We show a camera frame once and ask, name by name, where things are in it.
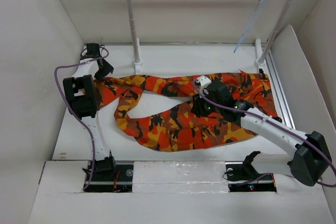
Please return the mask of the aluminium side rail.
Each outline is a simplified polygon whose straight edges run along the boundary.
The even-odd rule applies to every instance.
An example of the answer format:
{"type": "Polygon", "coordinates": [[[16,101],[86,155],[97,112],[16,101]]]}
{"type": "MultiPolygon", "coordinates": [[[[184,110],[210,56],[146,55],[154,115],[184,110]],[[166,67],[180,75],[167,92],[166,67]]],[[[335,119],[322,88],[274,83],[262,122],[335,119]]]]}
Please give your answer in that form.
{"type": "Polygon", "coordinates": [[[282,118],[283,124],[294,129],[295,123],[271,51],[267,53],[266,65],[271,79],[272,89],[274,90],[277,113],[282,118]]]}

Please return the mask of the white foam board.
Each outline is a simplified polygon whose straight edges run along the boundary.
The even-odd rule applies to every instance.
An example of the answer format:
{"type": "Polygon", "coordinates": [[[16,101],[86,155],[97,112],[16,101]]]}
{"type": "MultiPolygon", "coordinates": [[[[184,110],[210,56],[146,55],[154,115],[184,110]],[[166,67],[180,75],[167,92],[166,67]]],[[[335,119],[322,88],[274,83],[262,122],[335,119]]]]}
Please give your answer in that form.
{"type": "Polygon", "coordinates": [[[274,40],[271,54],[295,127],[306,133],[321,133],[335,163],[335,127],[291,25],[274,40]]]}

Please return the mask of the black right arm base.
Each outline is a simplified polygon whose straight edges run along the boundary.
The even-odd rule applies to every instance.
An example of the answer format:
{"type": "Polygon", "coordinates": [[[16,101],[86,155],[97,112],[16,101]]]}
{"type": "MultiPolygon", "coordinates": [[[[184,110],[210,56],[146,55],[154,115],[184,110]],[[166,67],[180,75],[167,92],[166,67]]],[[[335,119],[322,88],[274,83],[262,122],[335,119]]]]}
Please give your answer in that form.
{"type": "Polygon", "coordinates": [[[222,178],[228,181],[230,193],[277,192],[272,174],[259,174],[243,162],[225,162],[222,178]]]}

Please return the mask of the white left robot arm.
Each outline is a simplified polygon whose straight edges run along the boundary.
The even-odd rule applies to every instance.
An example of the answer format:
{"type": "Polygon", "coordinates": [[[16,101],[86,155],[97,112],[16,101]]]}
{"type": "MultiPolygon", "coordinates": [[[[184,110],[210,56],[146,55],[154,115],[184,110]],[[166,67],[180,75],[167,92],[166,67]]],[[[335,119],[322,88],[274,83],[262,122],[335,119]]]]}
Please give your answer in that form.
{"type": "Polygon", "coordinates": [[[102,96],[94,84],[114,70],[102,56],[103,50],[107,51],[103,45],[86,44],[80,53],[80,63],[75,74],[62,81],[64,91],[61,95],[66,106],[70,114],[88,131],[92,143],[92,161],[83,169],[89,176],[88,182],[112,181],[117,175],[116,162],[107,147],[99,123],[102,96]]]}

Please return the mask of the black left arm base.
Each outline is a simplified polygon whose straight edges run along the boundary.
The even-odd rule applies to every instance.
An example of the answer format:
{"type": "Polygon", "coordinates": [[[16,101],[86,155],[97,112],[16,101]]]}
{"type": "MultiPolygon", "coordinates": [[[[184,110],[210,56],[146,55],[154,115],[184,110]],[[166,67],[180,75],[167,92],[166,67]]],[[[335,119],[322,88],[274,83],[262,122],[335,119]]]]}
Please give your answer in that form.
{"type": "Polygon", "coordinates": [[[94,175],[89,182],[89,170],[83,168],[86,174],[83,190],[87,193],[131,193],[133,185],[134,164],[117,163],[111,175],[94,175]]]}

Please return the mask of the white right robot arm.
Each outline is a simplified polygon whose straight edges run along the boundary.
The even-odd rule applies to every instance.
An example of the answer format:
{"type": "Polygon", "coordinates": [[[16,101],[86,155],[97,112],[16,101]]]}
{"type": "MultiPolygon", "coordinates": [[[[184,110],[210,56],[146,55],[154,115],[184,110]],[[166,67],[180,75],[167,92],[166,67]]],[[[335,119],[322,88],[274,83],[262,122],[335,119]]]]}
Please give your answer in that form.
{"type": "Polygon", "coordinates": [[[198,117],[220,114],[226,121],[249,130],[277,145],[284,154],[253,151],[237,168],[227,168],[229,181],[250,184],[270,174],[295,178],[306,186],[321,184],[328,168],[335,170],[324,136],[308,134],[288,127],[244,99],[234,99],[228,87],[219,80],[200,76],[192,81],[197,92],[192,112],[198,117]]]}

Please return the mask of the orange camouflage trousers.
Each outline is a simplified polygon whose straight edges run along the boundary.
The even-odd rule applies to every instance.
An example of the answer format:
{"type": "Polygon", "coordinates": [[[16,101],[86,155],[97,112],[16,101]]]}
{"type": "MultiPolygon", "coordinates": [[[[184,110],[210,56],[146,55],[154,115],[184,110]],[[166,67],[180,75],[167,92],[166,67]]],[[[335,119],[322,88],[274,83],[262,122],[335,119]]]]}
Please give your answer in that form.
{"type": "Polygon", "coordinates": [[[128,112],[140,101],[144,91],[169,98],[190,98],[196,94],[192,81],[196,76],[161,78],[133,75],[106,77],[94,81],[100,105],[119,100],[114,112],[117,127],[135,138],[142,146],[161,152],[177,152],[222,146],[256,136],[228,122],[218,113],[197,117],[192,113],[193,101],[178,104],[166,111],[144,118],[131,118],[128,112]]]}

